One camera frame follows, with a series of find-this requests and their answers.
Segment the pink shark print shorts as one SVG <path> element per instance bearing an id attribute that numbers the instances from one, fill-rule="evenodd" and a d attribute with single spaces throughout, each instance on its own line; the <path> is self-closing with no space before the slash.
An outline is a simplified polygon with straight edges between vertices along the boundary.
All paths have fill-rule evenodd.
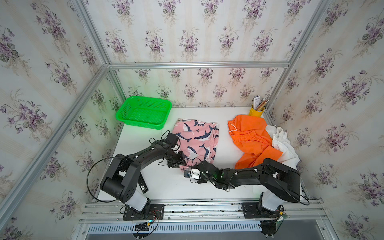
<path id="1" fill-rule="evenodd" d="M 219 124 L 178 119 L 172 133 L 181 141 L 179 150 L 183 152 L 185 161 L 180 165 L 182 171 L 202 161 L 214 162 L 219 143 Z"/>

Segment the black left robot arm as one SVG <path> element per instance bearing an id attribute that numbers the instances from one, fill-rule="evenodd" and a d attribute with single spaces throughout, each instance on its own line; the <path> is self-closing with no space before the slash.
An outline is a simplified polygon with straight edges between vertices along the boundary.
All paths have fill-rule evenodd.
<path id="1" fill-rule="evenodd" d="M 98 199 L 89 186 L 89 176 L 93 168 L 100 162 L 112 160 L 100 182 L 100 190 L 115 198 L 114 201 L 120 201 L 135 212 L 148 215 L 151 212 L 151 201 L 141 190 L 137 190 L 139 179 L 142 176 L 141 170 L 160 159 L 167 160 L 168 168 L 178 168 L 184 161 L 183 153 L 179 150 L 180 146 L 180 138 L 169 132 L 165 139 L 155 140 L 149 147 L 135 154 L 118 154 L 103 158 L 95 162 L 87 173 L 87 191 L 98 202 L 113 202 Z"/>

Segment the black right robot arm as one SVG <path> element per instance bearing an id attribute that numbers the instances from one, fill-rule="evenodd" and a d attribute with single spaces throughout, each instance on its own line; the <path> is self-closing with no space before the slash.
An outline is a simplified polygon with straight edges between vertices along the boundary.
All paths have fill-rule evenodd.
<path id="1" fill-rule="evenodd" d="M 198 175 L 197 184 L 211 183 L 226 192 L 241 186 L 263 186 L 267 191 L 260 196 L 260 211 L 276 211 L 284 202 L 300 203 L 303 198 L 300 173 L 272 159 L 264 159 L 260 165 L 240 170 L 219 169 L 202 161 L 192 167 L 193 175 Z"/>

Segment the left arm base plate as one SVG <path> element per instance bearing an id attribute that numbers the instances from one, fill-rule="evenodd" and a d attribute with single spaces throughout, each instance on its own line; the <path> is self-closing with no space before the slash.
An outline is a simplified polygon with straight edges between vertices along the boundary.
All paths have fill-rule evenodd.
<path id="1" fill-rule="evenodd" d="M 149 204 L 143 210 L 138 211 L 132 207 L 125 207 L 123 211 L 124 221 L 144 221 L 144 220 L 163 220 L 164 218 L 164 204 Z"/>

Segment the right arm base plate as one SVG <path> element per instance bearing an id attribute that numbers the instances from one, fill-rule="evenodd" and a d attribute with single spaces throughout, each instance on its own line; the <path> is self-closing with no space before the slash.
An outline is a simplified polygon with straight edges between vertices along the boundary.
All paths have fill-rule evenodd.
<path id="1" fill-rule="evenodd" d="M 277 210 L 271 211 L 262 206 L 261 203 L 242 203 L 241 210 L 245 219 L 276 219 L 284 214 L 283 205 L 278 206 Z"/>

